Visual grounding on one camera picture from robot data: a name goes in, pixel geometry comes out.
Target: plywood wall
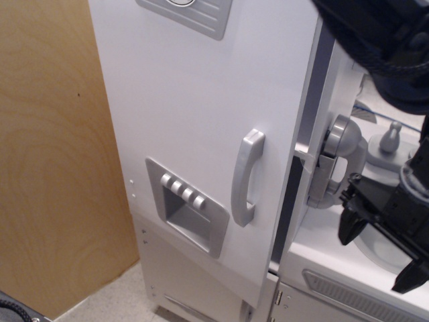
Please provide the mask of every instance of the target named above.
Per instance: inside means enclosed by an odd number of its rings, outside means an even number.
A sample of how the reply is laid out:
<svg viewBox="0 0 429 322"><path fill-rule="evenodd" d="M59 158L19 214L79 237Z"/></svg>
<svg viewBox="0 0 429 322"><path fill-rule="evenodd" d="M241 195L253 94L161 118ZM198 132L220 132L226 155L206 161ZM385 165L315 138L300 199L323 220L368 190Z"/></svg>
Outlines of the plywood wall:
<svg viewBox="0 0 429 322"><path fill-rule="evenodd" d="M87 1L0 1L0 290L53 318L137 257Z"/></svg>

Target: ice dispenser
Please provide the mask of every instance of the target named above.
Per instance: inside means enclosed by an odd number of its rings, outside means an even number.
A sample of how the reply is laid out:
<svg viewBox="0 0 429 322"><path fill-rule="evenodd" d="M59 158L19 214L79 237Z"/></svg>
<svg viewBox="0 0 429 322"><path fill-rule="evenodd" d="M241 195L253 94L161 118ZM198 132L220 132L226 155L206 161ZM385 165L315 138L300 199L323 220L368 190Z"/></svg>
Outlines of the ice dispenser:
<svg viewBox="0 0 429 322"><path fill-rule="evenodd" d="M158 216L213 258L219 258L228 211L156 161L146 159Z"/></svg>

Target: refrigerator handle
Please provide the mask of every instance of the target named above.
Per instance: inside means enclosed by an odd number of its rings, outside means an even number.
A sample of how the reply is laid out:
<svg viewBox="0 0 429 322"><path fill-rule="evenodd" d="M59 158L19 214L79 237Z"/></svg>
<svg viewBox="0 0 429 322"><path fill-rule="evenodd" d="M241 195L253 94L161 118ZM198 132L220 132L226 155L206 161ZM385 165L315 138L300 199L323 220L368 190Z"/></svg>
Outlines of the refrigerator handle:
<svg viewBox="0 0 429 322"><path fill-rule="evenodd" d="M241 141L235 163L233 187L231 191L231 211L237 225L245 227L252 221L255 205L247 202L249 180L253 165L262 156L265 134L252 129Z"/></svg>

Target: white refrigerator door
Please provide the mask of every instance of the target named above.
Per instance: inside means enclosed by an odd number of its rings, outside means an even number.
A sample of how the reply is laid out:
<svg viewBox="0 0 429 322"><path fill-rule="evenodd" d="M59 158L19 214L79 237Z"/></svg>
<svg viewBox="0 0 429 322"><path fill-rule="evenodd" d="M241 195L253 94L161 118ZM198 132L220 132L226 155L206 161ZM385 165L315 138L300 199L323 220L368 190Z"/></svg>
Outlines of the white refrigerator door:
<svg viewBox="0 0 429 322"><path fill-rule="evenodd" d="M134 0L89 3L131 212L257 307L310 74L316 11L303 0L233 0L225 36L216 41ZM255 216L241 227L231 215L231 186L252 129L265 134L265 145L247 195ZM160 219L147 158L227 210L219 258Z"/></svg>

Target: black cable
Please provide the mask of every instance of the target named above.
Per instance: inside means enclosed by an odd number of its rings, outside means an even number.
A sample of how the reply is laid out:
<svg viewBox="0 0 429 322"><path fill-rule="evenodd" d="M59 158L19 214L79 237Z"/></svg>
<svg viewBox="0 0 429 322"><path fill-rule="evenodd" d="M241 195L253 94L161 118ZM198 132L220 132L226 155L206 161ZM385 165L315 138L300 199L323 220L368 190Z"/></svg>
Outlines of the black cable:
<svg viewBox="0 0 429 322"><path fill-rule="evenodd" d="M0 307L4 309L9 309L16 314L18 314L24 322L32 322L32 318L28 315L28 313L20 307L18 304L15 304L10 301L0 300Z"/></svg>

